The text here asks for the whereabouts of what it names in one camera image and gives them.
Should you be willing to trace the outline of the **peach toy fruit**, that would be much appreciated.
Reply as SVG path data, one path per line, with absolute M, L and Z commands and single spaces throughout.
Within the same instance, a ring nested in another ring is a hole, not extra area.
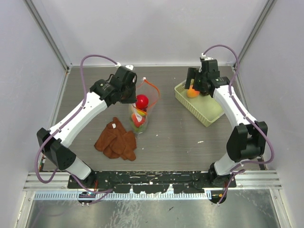
M 200 95 L 200 92 L 199 91 L 196 91 L 193 86 L 191 85 L 189 87 L 189 89 L 187 89 L 187 92 L 186 92 L 186 96 L 188 98 L 196 98 Z

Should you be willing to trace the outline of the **red apple toy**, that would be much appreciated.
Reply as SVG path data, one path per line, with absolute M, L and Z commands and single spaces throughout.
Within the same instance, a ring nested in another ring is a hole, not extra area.
M 149 99 L 146 95 L 139 94 L 139 95 L 137 95 L 136 99 L 137 100 L 136 100 L 135 105 L 138 109 L 145 109 L 148 107 Z

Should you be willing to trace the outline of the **clear zip top bag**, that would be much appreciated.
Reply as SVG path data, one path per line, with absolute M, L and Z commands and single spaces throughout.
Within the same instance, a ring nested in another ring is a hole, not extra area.
M 134 133 L 141 134 L 146 130 L 160 95 L 158 87 L 145 77 L 139 80 L 136 86 L 136 102 L 129 104 L 129 123 Z

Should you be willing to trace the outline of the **pale green perforated basket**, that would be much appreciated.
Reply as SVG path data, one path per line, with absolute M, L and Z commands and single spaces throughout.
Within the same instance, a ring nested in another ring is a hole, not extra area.
M 224 114 L 223 109 L 210 95 L 199 94 L 195 98 L 188 98 L 185 82 L 184 80 L 175 86 L 175 98 L 205 127 L 209 127 Z

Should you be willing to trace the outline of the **yellow banana toy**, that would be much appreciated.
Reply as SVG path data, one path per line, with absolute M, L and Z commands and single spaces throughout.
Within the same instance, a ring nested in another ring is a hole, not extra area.
M 146 116 L 147 115 L 147 113 L 145 111 L 137 109 L 137 108 L 134 108 L 133 112 L 135 113 L 136 116 Z

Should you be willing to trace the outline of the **red bell pepper toy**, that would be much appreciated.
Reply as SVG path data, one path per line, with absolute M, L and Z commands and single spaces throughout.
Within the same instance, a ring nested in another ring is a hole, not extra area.
M 139 128 L 145 123 L 145 116 L 137 116 L 135 113 L 131 115 L 131 119 L 135 127 Z

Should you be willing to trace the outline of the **green leafy vegetable toy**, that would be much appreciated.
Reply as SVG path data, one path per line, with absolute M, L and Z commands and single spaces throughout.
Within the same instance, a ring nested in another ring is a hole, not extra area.
M 132 120 L 130 121 L 130 125 L 131 125 L 133 131 L 137 134 L 143 133 L 147 128 L 147 124 L 142 124 L 139 127 L 136 127 Z

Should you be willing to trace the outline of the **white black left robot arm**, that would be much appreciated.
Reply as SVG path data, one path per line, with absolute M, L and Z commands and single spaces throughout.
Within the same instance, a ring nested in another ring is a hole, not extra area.
M 69 146 L 82 129 L 99 113 L 117 102 L 135 103 L 137 74 L 132 65 L 119 66 L 107 80 L 96 81 L 85 98 L 64 119 L 49 130 L 37 132 L 42 153 L 60 171 L 67 171 L 77 177 L 78 183 L 90 188 L 96 180 L 95 172 Z

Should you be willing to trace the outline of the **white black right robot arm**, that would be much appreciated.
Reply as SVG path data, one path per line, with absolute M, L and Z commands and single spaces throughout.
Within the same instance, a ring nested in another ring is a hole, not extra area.
M 217 60 L 201 56 L 200 68 L 190 67 L 185 88 L 193 88 L 203 95 L 212 97 L 223 109 L 231 126 L 232 133 L 226 144 L 226 153 L 212 163 L 208 170 L 208 181 L 219 187 L 232 173 L 232 169 L 250 162 L 264 154 L 268 126 L 257 121 L 244 107 L 229 85 L 227 77 L 221 77 Z

